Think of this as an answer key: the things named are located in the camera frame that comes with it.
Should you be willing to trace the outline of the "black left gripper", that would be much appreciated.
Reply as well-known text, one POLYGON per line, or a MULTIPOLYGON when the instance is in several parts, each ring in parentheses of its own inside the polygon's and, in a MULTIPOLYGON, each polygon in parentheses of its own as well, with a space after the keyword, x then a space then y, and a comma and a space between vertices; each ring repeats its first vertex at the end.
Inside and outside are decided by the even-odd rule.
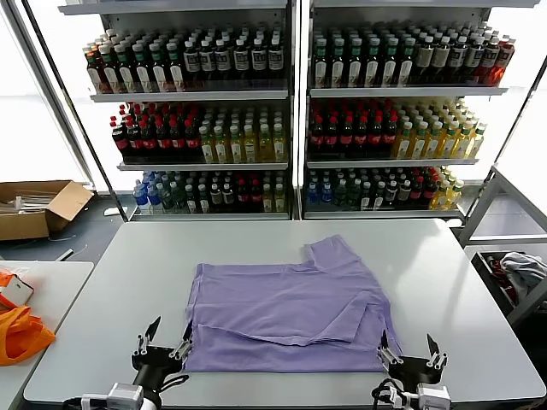
POLYGON ((181 372, 181 358, 186 358, 192 348, 192 325, 187 325, 180 344, 172 348, 149 348, 162 317, 148 325, 144 334, 138 334, 138 345, 132 354, 132 367, 137 372, 134 385, 145 389, 160 389, 168 376, 181 372))

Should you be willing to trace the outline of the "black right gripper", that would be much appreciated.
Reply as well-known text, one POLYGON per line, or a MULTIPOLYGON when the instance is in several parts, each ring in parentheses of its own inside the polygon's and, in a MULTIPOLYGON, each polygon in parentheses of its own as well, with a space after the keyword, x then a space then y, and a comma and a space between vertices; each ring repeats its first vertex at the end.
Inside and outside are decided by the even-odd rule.
POLYGON ((430 334, 426 335, 430 359, 403 357, 402 359, 390 349, 386 331, 382 332, 377 354, 391 378, 403 384, 438 384, 448 355, 442 352, 430 334))

